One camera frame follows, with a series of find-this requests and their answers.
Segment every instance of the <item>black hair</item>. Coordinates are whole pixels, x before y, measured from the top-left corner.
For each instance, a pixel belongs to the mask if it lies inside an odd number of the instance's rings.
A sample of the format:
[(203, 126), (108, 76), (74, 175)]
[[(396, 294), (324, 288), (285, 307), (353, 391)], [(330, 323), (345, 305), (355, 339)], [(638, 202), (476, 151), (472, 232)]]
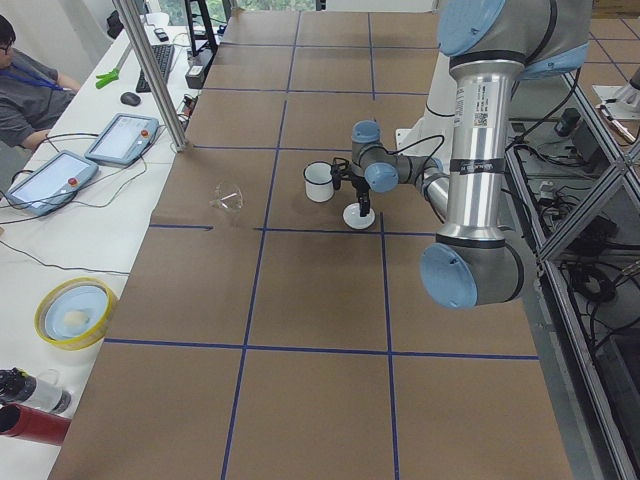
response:
[(16, 41), (16, 32), (9, 20), (0, 15), (0, 45), (11, 45)]

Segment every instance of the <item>black bottle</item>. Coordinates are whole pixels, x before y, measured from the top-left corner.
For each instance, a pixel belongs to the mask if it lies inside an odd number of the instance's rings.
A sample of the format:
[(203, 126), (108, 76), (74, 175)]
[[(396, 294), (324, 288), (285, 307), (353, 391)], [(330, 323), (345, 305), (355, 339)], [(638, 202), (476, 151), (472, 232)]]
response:
[(71, 394), (18, 368), (0, 370), (0, 404), (21, 403), (49, 413), (62, 413)]

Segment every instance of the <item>computer mouse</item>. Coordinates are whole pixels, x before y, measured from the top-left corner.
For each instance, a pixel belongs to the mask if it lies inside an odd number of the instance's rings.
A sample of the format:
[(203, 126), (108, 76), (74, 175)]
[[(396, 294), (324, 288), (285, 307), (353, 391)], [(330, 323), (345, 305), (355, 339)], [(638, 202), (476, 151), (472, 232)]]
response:
[(140, 96), (136, 95), (133, 92), (124, 92), (120, 95), (120, 101), (125, 105), (131, 105), (132, 107), (136, 107), (140, 105)]

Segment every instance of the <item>white table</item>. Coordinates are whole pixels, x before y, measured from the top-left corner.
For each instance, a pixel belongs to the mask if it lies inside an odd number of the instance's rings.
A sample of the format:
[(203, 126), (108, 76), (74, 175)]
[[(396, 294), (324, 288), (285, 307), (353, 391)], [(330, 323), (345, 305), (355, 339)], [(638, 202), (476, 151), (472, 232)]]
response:
[[(159, 43), (148, 28), (151, 43)], [(187, 45), (188, 37), (178, 34), (181, 27), (166, 27), (170, 41)], [(119, 80), (101, 90), (95, 87), (95, 75), (110, 72), (118, 63), (129, 40), (121, 34), (102, 58), (71, 105), (60, 118), (50, 135), (85, 132), (100, 133), (117, 113), (135, 113), (160, 120), (162, 118), (151, 93), (142, 93), (137, 107), (123, 105), (120, 95), (135, 91), (140, 67), (131, 51), (124, 63)], [(195, 96), (197, 91), (187, 87), (184, 75), (188, 70), (186, 47), (176, 46), (174, 67), (167, 83), (176, 109), (183, 95)], [(54, 140), (57, 148), (84, 154), (93, 139)], [(35, 169), (55, 154), (51, 145), (43, 144), (34, 153), (26, 168)], [(101, 166), (97, 177), (115, 171), (117, 174), (83, 190), (76, 200), (92, 205), (108, 202), (117, 189), (136, 174), (141, 176), (124, 188), (106, 208), (90, 208), (69, 204), (53, 214), (23, 223), (3, 225), (0, 240), (25, 250), (45, 263), (68, 267), (88, 267), (100, 270), (130, 271), (144, 234), (150, 214), (155, 207), (175, 156), (171, 137), (164, 131), (155, 145), (145, 154), (145, 163), (136, 162), (120, 170)], [(29, 215), (12, 208), (0, 209), (0, 224), (28, 218)], [(72, 417), (100, 344), (81, 351), (67, 352), (40, 339), (34, 329), (34, 315), (44, 296), (60, 283), (89, 276), (102, 280), (120, 296), (127, 281), (126, 275), (63, 271), (46, 268), (26, 256), (0, 245), (0, 369), (14, 366), (39, 375), (53, 369), (59, 372), (59, 384), (71, 392), (73, 400), (63, 416)], [(15, 480), (46, 479), (60, 448), (24, 440), (0, 437), (0, 478)]]

